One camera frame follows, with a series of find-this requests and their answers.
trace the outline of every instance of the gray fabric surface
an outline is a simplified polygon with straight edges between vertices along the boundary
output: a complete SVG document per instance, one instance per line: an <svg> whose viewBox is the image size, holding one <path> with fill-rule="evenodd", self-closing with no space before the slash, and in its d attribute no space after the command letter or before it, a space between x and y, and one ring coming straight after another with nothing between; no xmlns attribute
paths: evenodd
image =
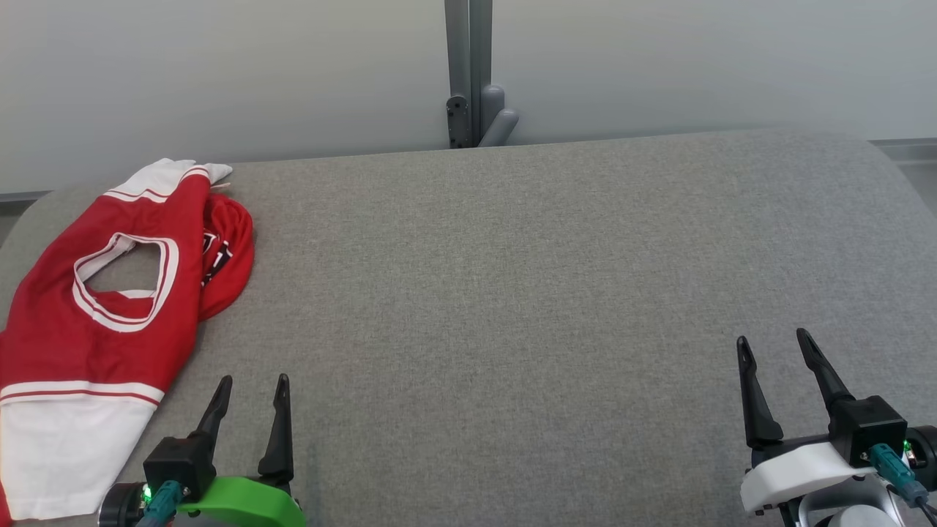
<svg viewBox="0 0 937 527"><path fill-rule="evenodd" d="M254 474L284 371L311 525L780 525L738 498L735 339L788 436L819 433L801 325L858 396L937 424L937 219L859 140L707 133L239 164L228 181L254 217L253 276L125 480L226 373L216 466ZM23 215L0 305L107 186ZM146 259L97 287L145 279Z"/></svg>

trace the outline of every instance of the red jersey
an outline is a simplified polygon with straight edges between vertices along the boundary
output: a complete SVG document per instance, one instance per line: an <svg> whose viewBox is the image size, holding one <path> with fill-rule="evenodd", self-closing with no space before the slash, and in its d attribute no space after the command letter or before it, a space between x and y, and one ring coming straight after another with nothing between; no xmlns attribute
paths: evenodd
<svg viewBox="0 0 937 527"><path fill-rule="evenodd" d="M0 493L13 519L95 512L196 325L244 288L251 217L210 192L230 172L169 159L143 168L98 197L20 284L0 333ZM159 249L154 290L86 285L137 244Z"/></svg>

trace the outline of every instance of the gray wall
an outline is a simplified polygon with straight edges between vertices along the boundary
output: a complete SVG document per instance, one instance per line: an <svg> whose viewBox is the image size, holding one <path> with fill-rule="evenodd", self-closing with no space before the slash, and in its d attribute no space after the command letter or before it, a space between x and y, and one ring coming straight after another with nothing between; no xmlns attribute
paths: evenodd
<svg viewBox="0 0 937 527"><path fill-rule="evenodd" d="M932 0L494 0L515 143L937 136ZM0 194L162 157L444 148L441 0L0 0Z"/></svg>
<svg viewBox="0 0 937 527"><path fill-rule="evenodd" d="M514 143L797 125L937 136L933 0L495 0Z"/></svg>
<svg viewBox="0 0 937 527"><path fill-rule="evenodd" d="M444 148L437 0L0 0L0 193Z"/></svg>

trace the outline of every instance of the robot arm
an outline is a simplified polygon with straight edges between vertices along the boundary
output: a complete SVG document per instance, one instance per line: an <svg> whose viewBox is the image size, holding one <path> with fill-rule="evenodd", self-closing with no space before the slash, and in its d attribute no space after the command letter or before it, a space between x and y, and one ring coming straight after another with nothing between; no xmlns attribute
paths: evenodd
<svg viewBox="0 0 937 527"><path fill-rule="evenodd" d="M908 428L884 399L856 400L806 329L797 341L816 376L829 414L829 433L784 439L756 376L757 364L744 337L738 339L738 370L751 470L742 480L745 510L763 515L777 508L787 527L903 526L898 498L926 505L937 489L937 429ZM811 526L811 511L842 508Z"/></svg>
<svg viewBox="0 0 937 527"><path fill-rule="evenodd" d="M161 527L178 513L204 513L216 521L250 527L303 527L290 495L293 478L290 379L281 374L274 395L274 424L259 477L216 477L213 457L221 418L228 411L231 377L221 379L199 426L185 439L166 437L143 462L146 482L118 483L98 512L101 527Z"/></svg>

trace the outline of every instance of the gray metal pole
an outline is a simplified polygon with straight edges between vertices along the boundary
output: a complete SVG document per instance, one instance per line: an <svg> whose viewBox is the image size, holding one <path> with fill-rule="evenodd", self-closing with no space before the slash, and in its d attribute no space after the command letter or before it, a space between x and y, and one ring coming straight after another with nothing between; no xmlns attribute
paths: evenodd
<svg viewBox="0 0 937 527"><path fill-rule="evenodd" d="M472 146L478 146L482 130L482 88L491 83L492 0L468 0L469 45L471 48Z"/></svg>
<svg viewBox="0 0 937 527"><path fill-rule="evenodd" d="M449 52L449 143L452 148L474 146L471 118L471 47L469 1L445 0L446 47Z"/></svg>

